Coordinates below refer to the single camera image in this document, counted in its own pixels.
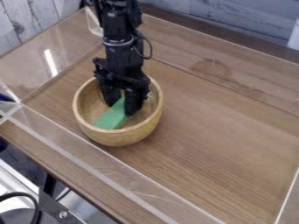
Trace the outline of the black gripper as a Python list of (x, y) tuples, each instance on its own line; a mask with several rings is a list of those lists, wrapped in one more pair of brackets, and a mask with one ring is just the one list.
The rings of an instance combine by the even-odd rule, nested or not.
[(104, 41), (105, 58), (95, 57), (95, 77), (105, 104), (111, 107), (125, 90), (125, 114), (132, 116), (143, 107), (144, 94), (148, 93), (150, 78), (143, 71), (144, 41)]

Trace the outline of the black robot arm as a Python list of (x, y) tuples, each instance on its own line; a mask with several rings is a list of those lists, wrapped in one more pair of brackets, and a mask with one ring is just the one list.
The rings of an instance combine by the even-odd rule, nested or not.
[(93, 5), (107, 55), (93, 58), (93, 75), (107, 105), (124, 96), (124, 111), (132, 116), (143, 107), (151, 83), (143, 71), (144, 60), (152, 57), (144, 55), (144, 42), (150, 41), (137, 30), (143, 13), (136, 0), (93, 0)]

